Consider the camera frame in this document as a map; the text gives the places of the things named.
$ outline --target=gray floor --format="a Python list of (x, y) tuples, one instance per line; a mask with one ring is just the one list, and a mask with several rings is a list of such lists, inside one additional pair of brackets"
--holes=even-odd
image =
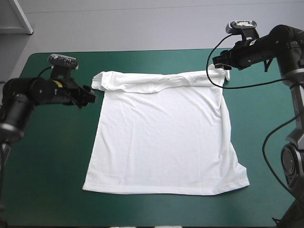
[(304, 29), (303, 0), (19, 2), (34, 34), (0, 34), (0, 80), (18, 77), (37, 52), (212, 48), (235, 19), (256, 20), (261, 36), (277, 24)]

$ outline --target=white t-shirt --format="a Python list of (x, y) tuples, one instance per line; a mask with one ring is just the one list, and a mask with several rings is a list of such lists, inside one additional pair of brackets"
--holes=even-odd
[[(227, 71), (209, 75), (222, 85)], [(249, 185), (222, 89), (205, 71), (102, 72), (92, 88), (105, 93), (84, 190), (215, 195)]]

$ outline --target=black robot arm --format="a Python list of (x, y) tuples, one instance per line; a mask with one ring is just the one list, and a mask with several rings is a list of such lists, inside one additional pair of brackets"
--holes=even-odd
[(296, 129), (286, 138), (290, 143), (281, 152), (281, 161), (288, 190), (296, 200), (281, 220), (278, 228), (304, 228), (304, 31), (286, 25), (274, 27), (259, 38), (254, 21), (233, 21), (226, 32), (242, 35), (231, 50), (213, 58), (215, 68), (239, 70), (264, 62), (265, 72), (273, 58), (277, 59), (283, 83), (291, 90)]
[(76, 59), (52, 54), (48, 60), (53, 65), (50, 79), (15, 78), (4, 85), (0, 108), (0, 143), (19, 141), (38, 105), (64, 104), (82, 108), (95, 102), (91, 88), (78, 86), (71, 77), (71, 70), (78, 67)]

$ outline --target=t-shirt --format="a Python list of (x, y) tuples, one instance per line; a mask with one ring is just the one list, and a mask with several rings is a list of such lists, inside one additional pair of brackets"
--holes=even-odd
[[(223, 85), (228, 72), (209, 75)], [(84, 190), (215, 195), (249, 185), (222, 89), (205, 71), (101, 72), (92, 88), (105, 92)]]

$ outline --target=green tabletop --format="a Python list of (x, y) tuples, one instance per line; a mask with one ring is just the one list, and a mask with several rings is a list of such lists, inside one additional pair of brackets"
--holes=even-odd
[[(80, 85), (90, 85), (101, 71), (172, 74), (205, 70), (210, 49), (73, 52)], [(49, 66), (50, 53), (29, 57), (21, 77), (35, 77)], [(232, 70), (227, 86), (280, 78), (274, 61)], [(43, 74), (49, 77), (49, 71)], [(82, 110), (44, 105), (36, 109), (24, 138), (13, 146), (4, 177), (1, 216), (10, 225), (44, 226), (270, 226), (281, 218), (292, 197), (277, 183), (262, 156), (269, 131), (294, 115), (289, 88), (275, 83), (225, 90), (231, 140), (239, 163), (247, 167), (250, 186), (217, 196), (174, 194), (115, 195), (83, 191), (104, 93)], [(266, 147), (275, 170), (284, 178), (280, 152), (294, 123), (276, 133)]]

